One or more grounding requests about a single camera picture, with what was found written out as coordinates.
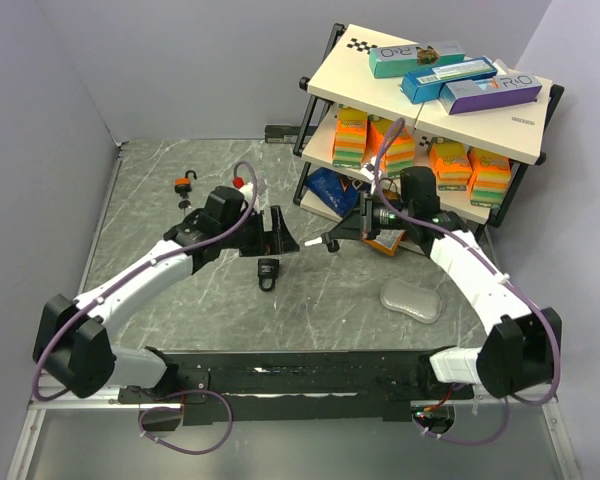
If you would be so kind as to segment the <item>black key bunch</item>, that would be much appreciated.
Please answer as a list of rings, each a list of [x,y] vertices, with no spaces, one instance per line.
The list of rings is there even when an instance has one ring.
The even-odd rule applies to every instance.
[[[330,253],[338,252],[340,249],[338,241],[330,238],[329,236],[321,236],[304,242],[305,247],[318,245],[324,245]]]

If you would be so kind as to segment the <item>black padlock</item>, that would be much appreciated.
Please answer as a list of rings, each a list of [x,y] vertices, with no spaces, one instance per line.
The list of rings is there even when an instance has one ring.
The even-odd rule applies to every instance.
[[[280,273],[280,261],[276,258],[260,258],[257,262],[258,287],[263,292],[271,292],[276,287]]]

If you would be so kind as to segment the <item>black-headed key bunch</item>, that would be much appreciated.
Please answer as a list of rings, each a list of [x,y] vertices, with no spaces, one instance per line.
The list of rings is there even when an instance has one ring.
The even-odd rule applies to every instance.
[[[191,202],[189,200],[181,200],[178,203],[178,208],[186,213],[191,208]]]

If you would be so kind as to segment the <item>orange padlock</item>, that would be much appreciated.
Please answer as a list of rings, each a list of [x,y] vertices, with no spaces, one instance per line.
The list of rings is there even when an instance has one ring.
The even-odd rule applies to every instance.
[[[190,169],[174,181],[174,192],[182,198],[187,198],[192,191],[192,182],[197,179],[197,173]]]

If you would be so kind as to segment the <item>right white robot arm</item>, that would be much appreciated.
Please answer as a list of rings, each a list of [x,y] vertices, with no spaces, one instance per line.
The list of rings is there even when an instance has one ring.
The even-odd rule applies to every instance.
[[[512,397],[541,406],[561,377],[562,322],[552,308],[539,308],[499,271],[474,234],[454,212],[442,210],[436,180],[427,167],[400,174],[400,198],[377,188],[319,240],[335,252],[342,240],[370,240],[381,231],[408,234],[454,282],[478,315],[487,335],[480,348],[445,347],[417,373],[418,390],[439,398],[452,383],[480,385],[495,398]]]

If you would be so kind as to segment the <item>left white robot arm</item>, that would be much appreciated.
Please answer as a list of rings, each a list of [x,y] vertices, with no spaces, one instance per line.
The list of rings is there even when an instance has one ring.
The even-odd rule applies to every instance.
[[[171,227],[145,256],[108,282],[72,300],[53,297],[43,308],[34,361],[79,398],[112,385],[140,387],[157,402],[171,399],[180,384],[178,363],[155,348],[115,348],[111,337],[154,297],[225,249],[242,257],[299,251],[280,207],[271,207],[272,228],[265,230],[264,214],[254,210],[254,204],[243,192],[219,186],[202,208]]]

